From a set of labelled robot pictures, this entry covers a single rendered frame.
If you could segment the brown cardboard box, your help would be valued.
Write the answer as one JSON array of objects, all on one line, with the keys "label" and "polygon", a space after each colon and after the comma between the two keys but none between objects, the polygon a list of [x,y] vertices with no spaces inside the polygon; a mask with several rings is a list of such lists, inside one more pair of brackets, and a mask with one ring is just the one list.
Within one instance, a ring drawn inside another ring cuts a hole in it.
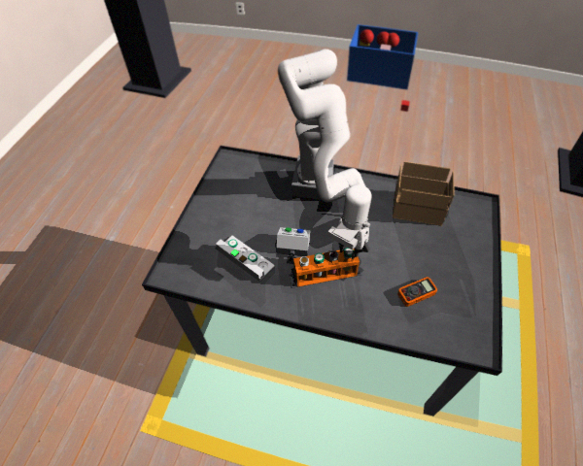
[{"label": "brown cardboard box", "polygon": [[394,193],[393,218],[442,226],[455,195],[454,171],[446,182],[450,170],[404,161]]}]

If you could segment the orange pocket multimeter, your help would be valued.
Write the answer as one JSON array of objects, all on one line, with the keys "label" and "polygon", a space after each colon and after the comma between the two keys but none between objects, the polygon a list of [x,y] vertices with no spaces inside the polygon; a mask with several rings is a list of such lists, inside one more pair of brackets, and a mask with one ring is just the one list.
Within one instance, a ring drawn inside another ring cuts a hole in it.
[{"label": "orange pocket multimeter", "polygon": [[436,291],[436,286],[430,278],[426,277],[400,288],[397,295],[404,306],[409,307],[435,295]]}]

